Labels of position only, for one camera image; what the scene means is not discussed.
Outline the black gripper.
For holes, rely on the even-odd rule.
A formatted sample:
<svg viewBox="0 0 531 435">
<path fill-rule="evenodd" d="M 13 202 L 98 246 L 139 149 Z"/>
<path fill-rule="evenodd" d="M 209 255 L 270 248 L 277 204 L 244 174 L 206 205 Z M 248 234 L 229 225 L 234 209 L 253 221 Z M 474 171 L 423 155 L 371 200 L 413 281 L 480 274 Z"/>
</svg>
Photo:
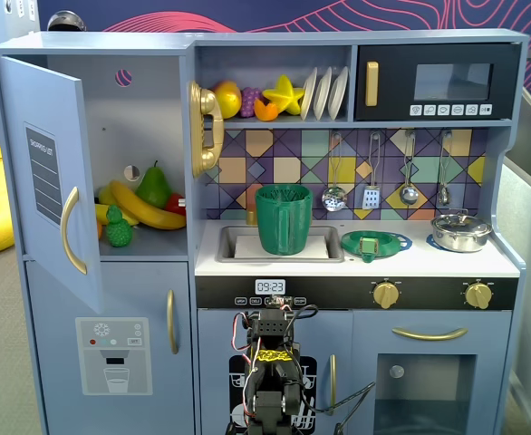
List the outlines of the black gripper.
<svg viewBox="0 0 531 435">
<path fill-rule="evenodd" d="M 294 315 L 280 309 L 264 309 L 249 314 L 246 328 L 252 334 L 292 334 Z"/>
</svg>

